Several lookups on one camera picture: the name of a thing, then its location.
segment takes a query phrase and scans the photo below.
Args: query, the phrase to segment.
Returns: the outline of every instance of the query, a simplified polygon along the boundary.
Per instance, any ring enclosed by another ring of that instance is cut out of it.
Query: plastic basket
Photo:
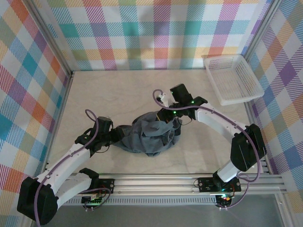
[[[204,64],[221,105],[248,102],[264,95],[258,79],[241,55],[207,58]]]

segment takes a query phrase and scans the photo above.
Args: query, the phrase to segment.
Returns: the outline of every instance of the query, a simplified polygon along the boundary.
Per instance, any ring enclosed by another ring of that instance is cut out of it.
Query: plaid wall
[[[68,76],[21,0],[0,0],[0,28],[0,227],[13,227],[21,182],[41,170]]]
[[[192,69],[245,53],[271,0],[35,0],[74,70]]]
[[[303,221],[303,0],[284,0],[250,65],[265,91],[253,102],[275,174]]]

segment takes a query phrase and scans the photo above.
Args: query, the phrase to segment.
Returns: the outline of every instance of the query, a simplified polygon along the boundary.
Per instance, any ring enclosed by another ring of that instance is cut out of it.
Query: white floor
[[[234,120],[249,124],[244,104],[220,106],[205,70],[138,70],[76,72],[61,125],[53,144],[50,164],[64,155],[75,139],[93,126],[85,109],[97,116],[109,116],[114,126],[132,121],[159,107],[152,92],[160,88],[169,93],[184,83],[193,97],[201,96]],[[157,157],[128,153],[111,146],[104,154],[95,154],[81,165],[98,173],[213,173],[230,156],[231,145],[210,127],[191,122],[182,126],[179,143]]]

